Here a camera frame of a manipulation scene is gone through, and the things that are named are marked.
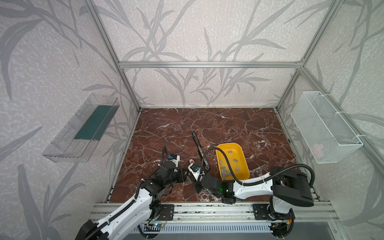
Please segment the black metal stapler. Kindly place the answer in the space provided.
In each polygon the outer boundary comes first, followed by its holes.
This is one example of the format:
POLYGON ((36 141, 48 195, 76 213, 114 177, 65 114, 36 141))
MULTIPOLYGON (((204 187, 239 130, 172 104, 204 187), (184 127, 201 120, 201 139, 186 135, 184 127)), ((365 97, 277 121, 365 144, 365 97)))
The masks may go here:
POLYGON ((210 165, 209 165, 207 159, 203 158, 203 156, 204 156, 204 151, 203 151, 203 148, 202 148, 202 146, 201 146, 201 144, 200 144, 200 141, 199 141, 199 139, 198 139, 198 137, 197 137, 196 132, 192 132, 192 136, 193 136, 194 141, 195 141, 195 143, 196 143, 196 145, 197 145, 197 148, 198 148, 198 154, 199 154, 199 156, 200 156, 200 158, 201 158, 201 160, 202 160, 202 164, 204 165, 204 169, 205 169, 205 171, 209 172, 211 168, 210 168, 210 165))

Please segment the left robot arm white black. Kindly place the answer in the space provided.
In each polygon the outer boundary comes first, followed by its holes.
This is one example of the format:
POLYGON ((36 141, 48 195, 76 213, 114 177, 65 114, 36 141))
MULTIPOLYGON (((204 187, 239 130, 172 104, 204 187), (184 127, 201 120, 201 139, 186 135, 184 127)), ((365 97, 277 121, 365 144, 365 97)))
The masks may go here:
POLYGON ((141 180, 135 194, 115 211, 104 218, 84 223, 76 240, 122 240, 133 229, 146 220, 157 218, 161 212, 159 198, 167 188, 184 183, 187 171, 179 168, 181 157, 167 155, 163 146, 162 158, 158 167, 145 179, 141 180))

